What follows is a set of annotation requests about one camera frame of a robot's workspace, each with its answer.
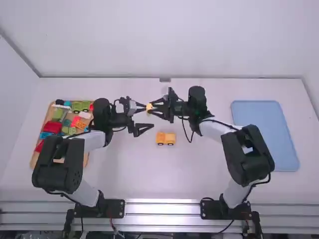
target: red block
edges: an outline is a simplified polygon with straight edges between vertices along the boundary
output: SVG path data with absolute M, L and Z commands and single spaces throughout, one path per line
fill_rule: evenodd
M 75 124 L 81 119 L 79 116 L 75 116 L 72 120 L 71 127 L 74 127 Z
M 42 150 L 42 147 L 43 147 L 43 144 L 44 144 L 44 139 L 43 140 L 41 140 L 41 142 L 35 147 L 35 152 L 41 152 L 41 150 Z
M 43 132 L 51 132 L 54 134 L 60 133 L 62 129 L 62 123 L 61 122 L 53 122 L 53 121 L 48 121 L 45 123 L 43 127 Z

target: green block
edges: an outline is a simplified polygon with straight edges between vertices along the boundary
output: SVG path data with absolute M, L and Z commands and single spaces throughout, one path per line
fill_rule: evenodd
M 71 120 L 65 119 L 62 124 L 63 124 L 63 126 L 70 127 L 71 123 L 72 123 Z
M 72 112 L 78 114 L 82 111 L 82 102 L 80 101 L 73 101 L 72 102 Z
M 82 111 L 88 112 L 90 110 L 90 101 L 82 101 Z
M 62 108 L 55 108 L 52 119 L 59 120 L 62 118 L 64 110 Z
M 69 127 L 63 126 L 61 131 L 65 134 L 69 134 Z
M 76 133 L 76 128 L 75 127 L 70 127 L 69 128 L 69 135 L 73 135 Z

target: black wire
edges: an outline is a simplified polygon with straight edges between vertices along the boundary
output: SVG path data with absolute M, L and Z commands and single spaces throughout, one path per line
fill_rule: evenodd
M 82 236 L 82 235 L 83 235 L 83 231 L 84 231 L 84 230 L 83 230 L 83 217 L 82 217 L 82 212 L 81 212 L 81 227 L 82 227 L 82 232 L 81 232 L 81 236 Z
M 209 198 L 209 197 L 202 198 L 201 201 L 203 201 L 203 200 L 211 200 L 211 201 L 214 201 L 214 199 Z M 218 235 L 218 234 L 223 233 L 224 231 L 226 231 L 226 230 L 233 224 L 234 221 L 235 221 L 235 220 L 233 219 L 233 220 L 227 225 L 227 227 L 225 227 L 223 230 L 221 230 L 221 231 L 219 231 L 219 232 L 217 232 L 217 233 L 213 233 L 213 234 L 211 234 L 211 235 L 212 235 L 212 236 L 215 236 L 215 235 Z
M 202 198 L 201 201 L 203 201 L 203 200 L 211 200 L 211 201 L 214 201 L 214 199 L 209 198 L 209 197 Z
M 218 235 L 218 234 L 223 233 L 224 231 L 226 231 L 226 230 L 233 224 L 234 221 L 235 221 L 234 219 L 231 220 L 231 222 L 227 225 L 227 227 L 225 227 L 223 230 L 221 230 L 221 231 L 219 231 L 219 232 L 217 232 L 217 233 L 212 233 L 211 235 L 212 235 L 212 236 L 215 236 L 215 235 Z
M 260 184 L 269 183 L 270 180 L 271 180 L 271 175 L 270 175 L 270 173 L 269 173 L 269 174 L 268 174 L 268 180 L 267 180 L 267 181 L 258 182 L 258 183 L 253 183 L 253 184 L 250 186 L 247 195 L 244 197 L 244 199 L 243 199 L 243 201 L 242 201 L 241 203 L 244 203 L 244 202 L 247 200 L 248 196 L 250 195 L 250 193 L 251 193 L 251 191 L 253 190 L 254 187 L 256 187 L 257 185 L 260 185 Z
M 182 116 L 177 116 L 177 118 L 183 119 L 183 120 L 188 120 L 188 118 L 184 118 L 184 117 L 182 117 Z
M 125 130 L 125 129 L 126 129 L 126 126 L 123 127 L 122 129 L 119 129 L 119 130 L 113 130 L 113 132 L 120 132 L 120 131 Z
M 221 121 L 218 121 L 218 120 L 214 120 L 214 119 L 206 119 L 206 120 L 204 119 L 204 120 L 202 120 L 200 123 L 205 122 L 205 121 L 211 121 L 211 122 L 219 123 L 219 124 L 222 124 L 223 126 L 226 126 L 226 127 L 229 127 L 230 129 L 233 129 L 233 130 L 235 130 L 235 131 L 238 131 L 238 130 L 239 130 L 239 129 L 233 127 L 233 126 L 230 125 L 230 124 L 226 124 L 226 123 L 224 123 L 224 122 L 221 122 Z
M 193 141 L 193 136 L 194 136 L 194 131 L 191 133 L 191 137 L 190 137 L 190 139 L 189 139 L 188 136 L 187 136 L 187 133 L 186 133 L 186 129 L 185 129 L 183 117 L 181 118 L 181 124 L 183 125 L 183 129 L 184 129 L 184 133 L 185 133 L 185 136 L 186 136 L 187 141 L 188 141 L 189 143 L 192 143 L 192 141 Z
M 138 237 L 137 237 L 137 238 L 135 238 L 135 239 L 139 239 L 139 238 L 141 237 L 141 235 L 142 235 L 142 234 L 143 234 L 143 233 L 139 234 L 139 235 L 138 235 Z
M 140 233 L 127 233 L 129 235 L 140 235 Z M 161 234 L 161 233 L 142 233 L 143 235 L 147 236 L 166 236 L 166 237 L 173 237 L 172 235 Z

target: blue mat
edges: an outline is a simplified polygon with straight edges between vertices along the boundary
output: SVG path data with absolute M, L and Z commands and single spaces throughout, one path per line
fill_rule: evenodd
M 234 101 L 234 123 L 256 125 L 275 161 L 275 171 L 297 171 L 300 163 L 284 113 L 277 101 Z

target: white tabletop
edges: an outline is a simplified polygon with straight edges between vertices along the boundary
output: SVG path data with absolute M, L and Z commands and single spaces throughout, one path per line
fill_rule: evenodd
M 1 179 L 2 190 L 21 191 L 21 198 L 26 197 L 26 192 L 47 197 L 33 188 L 29 162 L 48 105 L 53 100 L 104 97 L 113 101 L 128 95 L 146 104 L 161 97 L 164 85 L 166 83 L 158 79 L 44 79 L 34 95 Z M 274 172 L 271 183 L 254 189 L 250 200 L 319 203 L 319 187 L 316 186 L 319 122 L 300 79 L 172 79 L 170 83 L 185 100 L 188 88 L 193 85 L 206 89 L 208 109 L 227 122 L 232 122 L 230 104 L 234 100 L 278 101 L 300 168 L 297 172 Z M 133 138 L 126 130 L 115 133 L 108 147 L 91 152 L 84 178 L 92 186 L 112 198 L 200 199 L 216 198 L 223 192 L 230 175 L 219 143 L 195 135 L 193 143 L 189 144 L 177 118 L 170 124 L 139 113 L 134 120 L 154 123 L 155 127 L 138 138 Z M 176 145 L 157 146 L 155 135 L 160 130 L 176 132 Z

